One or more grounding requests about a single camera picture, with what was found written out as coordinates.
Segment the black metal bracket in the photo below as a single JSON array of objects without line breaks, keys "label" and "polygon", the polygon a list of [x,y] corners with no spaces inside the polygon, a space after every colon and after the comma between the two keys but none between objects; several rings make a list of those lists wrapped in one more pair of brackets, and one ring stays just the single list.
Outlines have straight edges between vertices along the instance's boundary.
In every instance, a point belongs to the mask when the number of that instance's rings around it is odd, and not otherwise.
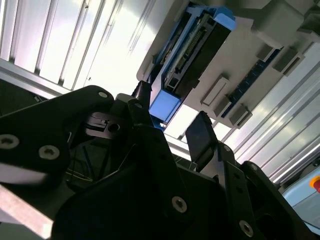
[{"label": "black metal bracket", "polygon": [[128,109],[134,135],[157,185],[165,214],[180,223],[190,223],[194,218],[192,203],[163,132],[153,127],[148,108],[137,99],[128,102]]}]

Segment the orange button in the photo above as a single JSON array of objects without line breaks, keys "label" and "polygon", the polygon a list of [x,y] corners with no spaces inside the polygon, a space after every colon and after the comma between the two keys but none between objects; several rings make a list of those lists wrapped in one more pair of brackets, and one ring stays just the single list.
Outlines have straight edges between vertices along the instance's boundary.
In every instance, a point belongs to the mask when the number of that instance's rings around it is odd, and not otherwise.
[{"label": "orange button", "polygon": [[316,176],[311,179],[310,187],[315,188],[315,190],[320,193],[320,176]]}]

